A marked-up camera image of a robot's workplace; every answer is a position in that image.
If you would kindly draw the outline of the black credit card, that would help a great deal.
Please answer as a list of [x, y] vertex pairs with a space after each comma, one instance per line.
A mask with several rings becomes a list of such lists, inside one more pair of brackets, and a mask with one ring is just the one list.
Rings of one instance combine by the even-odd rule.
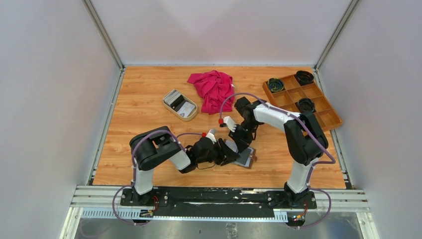
[[240, 157], [236, 159], [233, 163], [237, 166], [241, 166], [244, 168], [250, 168], [252, 165], [252, 157], [254, 155], [254, 149], [247, 148], [242, 153], [239, 154]]

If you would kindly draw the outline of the brown leather card holder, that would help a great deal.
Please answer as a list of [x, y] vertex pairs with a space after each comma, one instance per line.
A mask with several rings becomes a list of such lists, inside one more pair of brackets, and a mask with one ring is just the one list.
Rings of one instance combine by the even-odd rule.
[[235, 142], [226, 140], [225, 144], [240, 156], [235, 161], [233, 161], [233, 164], [244, 168], [251, 168], [253, 162], [256, 162], [257, 157], [255, 148], [249, 147], [240, 153]]

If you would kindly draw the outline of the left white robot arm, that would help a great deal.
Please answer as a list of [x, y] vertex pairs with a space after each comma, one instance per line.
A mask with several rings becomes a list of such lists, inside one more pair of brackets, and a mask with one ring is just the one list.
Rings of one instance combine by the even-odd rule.
[[223, 166], [240, 158], [223, 139], [215, 138], [214, 129], [203, 133], [193, 145], [183, 147], [167, 126], [139, 134], [129, 142], [133, 164], [133, 199], [141, 206], [152, 201], [154, 169], [169, 160], [182, 173], [197, 169], [201, 163]]

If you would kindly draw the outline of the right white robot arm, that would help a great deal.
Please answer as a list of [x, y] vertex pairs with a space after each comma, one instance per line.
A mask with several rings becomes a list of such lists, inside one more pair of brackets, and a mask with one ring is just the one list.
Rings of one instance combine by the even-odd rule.
[[296, 208], [304, 203], [310, 191], [309, 182], [314, 166], [328, 148], [327, 138], [315, 115], [312, 112], [283, 110], [263, 100], [251, 103], [245, 97], [236, 101], [235, 108], [243, 122], [237, 124], [231, 117], [223, 117], [219, 124], [229, 129], [229, 137], [239, 151], [250, 146], [262, 124], [281, 130], [286, 137], [289, 153], [294, 160], [292, 171], [284, 185], [282, 197], [270, 201], [269, 204]]

